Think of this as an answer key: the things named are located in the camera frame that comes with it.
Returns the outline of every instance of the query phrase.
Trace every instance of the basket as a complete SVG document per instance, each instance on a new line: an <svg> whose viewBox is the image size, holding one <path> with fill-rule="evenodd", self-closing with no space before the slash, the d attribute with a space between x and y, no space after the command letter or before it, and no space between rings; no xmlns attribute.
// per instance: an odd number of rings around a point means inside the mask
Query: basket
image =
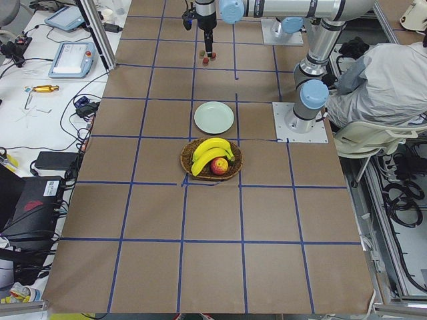
<svg viewBox="0 0 427 320"><path fill-rule="evenodd" d="M234 154L234 162L228 162L228 170L223 175L215 175L212 173L209 164L207 164L199 173L198 176L194 176L191 173L191 166L193 165L193 152L203 141L207 140L207 138L196 139L192 142L188 143L181 152L181 165L183 169L194 179L199 180L208 180L208 181L223 181L230 179L238 174L243 165L243 157L240 148L235 144L230 142L230 146L232 148Z"/></svg>

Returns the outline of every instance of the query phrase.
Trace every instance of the blue and white device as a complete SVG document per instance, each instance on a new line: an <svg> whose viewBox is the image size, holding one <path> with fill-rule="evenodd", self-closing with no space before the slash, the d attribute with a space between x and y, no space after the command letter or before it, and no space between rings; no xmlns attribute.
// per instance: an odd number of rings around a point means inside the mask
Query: blue and white device
<svg viewBox="0 0 427 320"><path fill-rule="evenodd" d="M45 19L47 25L64 31L72 31L84 22L85 20L77 7L64 7Z"/></svg>
<svg viewBox="0 0 427 320"><path fill-rule="evenodd" d="M93 42L64 42L52 62L50 78L84 78L95 57Z"/></svg>

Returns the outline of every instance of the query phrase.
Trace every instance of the bunch of bananas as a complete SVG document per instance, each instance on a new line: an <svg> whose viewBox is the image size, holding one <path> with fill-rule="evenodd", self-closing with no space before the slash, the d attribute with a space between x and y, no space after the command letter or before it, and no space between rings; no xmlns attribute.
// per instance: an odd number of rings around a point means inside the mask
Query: bunch of bananas
<svg viewBox="0 0 427 320"><path fill-rule="evenodd" d="M234 161L234 155L230 142L225 139L214 137L200 143L193 152L193 165L191 173L199 175L201 170L213 159L226 157L228 161Z"/></svg>

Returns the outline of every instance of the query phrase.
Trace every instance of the barcode sticker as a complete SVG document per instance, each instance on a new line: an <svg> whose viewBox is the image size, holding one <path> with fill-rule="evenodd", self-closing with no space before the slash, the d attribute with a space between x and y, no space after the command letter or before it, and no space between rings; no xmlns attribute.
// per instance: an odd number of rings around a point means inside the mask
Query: barcode sticker
<svg viewBox="0 0 427 320"><path fill-rule="evenodd" d="M48 181L46 183L45 192L43 194L44 197L52 197L56 195L56 191L58 190L59 181Z"/></svg>

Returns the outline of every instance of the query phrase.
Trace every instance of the blue joint cap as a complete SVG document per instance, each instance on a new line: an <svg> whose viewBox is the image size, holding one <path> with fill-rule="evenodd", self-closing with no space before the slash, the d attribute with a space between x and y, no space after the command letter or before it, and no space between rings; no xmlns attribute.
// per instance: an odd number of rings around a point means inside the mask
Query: blue joint cap
<svg viewBox="0 0 427 320"><path fill-rule="evenodd" d="M242 20L245 7L242 0L220 0L220 15L224 22L234 24Z"/></svg>
<svg viewBox="0 0 427 320"><path fill-rule="evenodd" d="M322 108L329 96L328 87L320 80L309 80L302 85L301 102L311 110Z"/></svg>
<svg viewBox="0 0 427 320"><path fill-rule="evenodd" d="M289 17L282 21L282 29L286 33L295 33L301 30L304 22L299 17Z"/></svg>

